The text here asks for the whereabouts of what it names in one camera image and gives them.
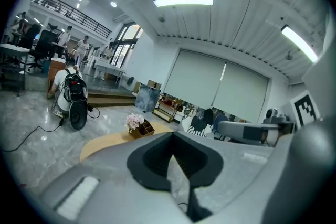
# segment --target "step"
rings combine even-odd
[[[98,108],[108,107],[108,106],[126,106],[134,105],[135,99],[123,99],[123,98],[97,98],[89,97],[88,103],[91,106],[96,106]]]
[[[103,92],[103,91],[92,91],[89,90],[88,97],[93,98],[112,98],[112,99],[132,99],[135,100],[136,97],[131,93],[127,92]]]

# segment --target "marble floor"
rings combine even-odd
[[[1,90],[0,103],[0,146],[3,150],[16,148],[37,126],[53,130],[60,121],[50,109],[52,100],[47,100],[44,92],[22,91],[17,97],[15,92]],[[80,151],[89,140],[124,130],[125,118],[131,113],[142,112],[134,106],[100,108],[100,117],[88,117],[86,126],[80,131],[74,131],[67,121],[54,132],[37,129],[18,150],[3,152],[3,155],[18,184],[26,184],[27,189],[38,195],[52,180],[79,162]],[[177,130],[177,123],[167,123],[152,113],[144,117]],[[173,188],[174,196],[184,191],[180,187],[186,179],[179,169],[178,165],[169,169],[180,174]]]

